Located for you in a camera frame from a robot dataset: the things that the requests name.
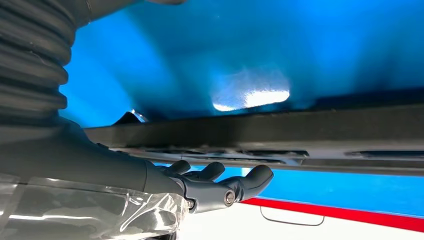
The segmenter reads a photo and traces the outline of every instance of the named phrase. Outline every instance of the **bolt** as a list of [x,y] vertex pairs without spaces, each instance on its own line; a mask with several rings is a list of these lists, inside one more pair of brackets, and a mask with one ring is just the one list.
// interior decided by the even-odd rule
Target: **bolt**
[[195,207],[195,202],[193,200],[187,200],[188,209],[192,210]]
[[231,206],[235,200],[236,200],[236,194],[234,193],[234,191],[228,190],[225,193],[225,198],[224,198],[225,205]]

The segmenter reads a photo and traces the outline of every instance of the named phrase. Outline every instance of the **protective plastic cover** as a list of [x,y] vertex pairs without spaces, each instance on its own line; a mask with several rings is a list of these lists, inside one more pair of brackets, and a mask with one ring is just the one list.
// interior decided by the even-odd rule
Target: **protective plastic cover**
[[188,210],[173,193],[0,174],[0,240],[141,240],[175,232]]

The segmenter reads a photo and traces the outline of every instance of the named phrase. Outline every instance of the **robotic arm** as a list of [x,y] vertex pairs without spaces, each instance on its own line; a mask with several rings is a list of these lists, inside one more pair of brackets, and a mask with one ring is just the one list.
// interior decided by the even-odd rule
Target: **robotic arm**
[[[49,231],[43,229],[52,218],[79,220],[78,224],[92,221],[93,217],[84,215],[45,215],[52,209],[69,212],[75,204],[64,198],[65,193],[40,191],[38,185],[32,189],[30,186],[39,179],[151,195],[174,194],[187,202],[190,213],[228,208],[259,194],[271,181],[273,173],[264,165],[255,167],[245,177],[220,182],[214,182],[224,172],[218,162],[191,172],[187,172],[190,165],[185,161],[157,167],[148,160],[91,142],[79,125],[59,117],[58,110],[66,108],[67,99],[58,89],[68,80],[63,66],[71,60],[76,30],[135,2],[138,1],[0,0],[0,239],[50,239],[45,236]],[[180,4],[184,0],[151,2]],[[84,206],[90,209],[94,208],[93,202],[102,203],[102,214],[114,212],[109,203],[122,202],[119,197],[106,201],[98,195],[91,196],[95,193],[71,196],[83,199]],[[123,212],[128,210],[127,201],[124,202]],[[27,220],[26,230],[16,232],[16,225],[23,220]],[[49,229],[55,232],[55,239],[74,239],[77,232],[93,236],[91,229],[83,226]]]

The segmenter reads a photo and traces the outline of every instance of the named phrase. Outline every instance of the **gray robotic hand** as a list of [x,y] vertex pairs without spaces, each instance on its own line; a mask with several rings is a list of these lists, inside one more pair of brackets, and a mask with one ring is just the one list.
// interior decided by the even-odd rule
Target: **gray robotic hand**
[[255,197],[261,193],[274,177],[271,169],[258,165],[246,176],[233,176],[214,182],[225,171],[220,162],[212,162],[201,171],[189,171],[187,161],[180,160],[169,167],[158,167],[166,176],[183,189],[189,202],[190,213],[203,213],[225,209],[233,203]]

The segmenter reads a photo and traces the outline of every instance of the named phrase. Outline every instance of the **red stripe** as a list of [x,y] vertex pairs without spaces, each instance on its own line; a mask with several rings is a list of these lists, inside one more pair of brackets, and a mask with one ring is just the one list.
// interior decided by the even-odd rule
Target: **red stripe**
[[327,216],[332,218],[346,219],[369,224],[377,224],[424,233],[424,218],[415,218],[409,216],[391,215],[386,213],[351,210],[330,206],[318,206],[305,203],[269,200],[261,198],[252,198],[243,201],[243,203],[274,209],[283,209],[307,214]]

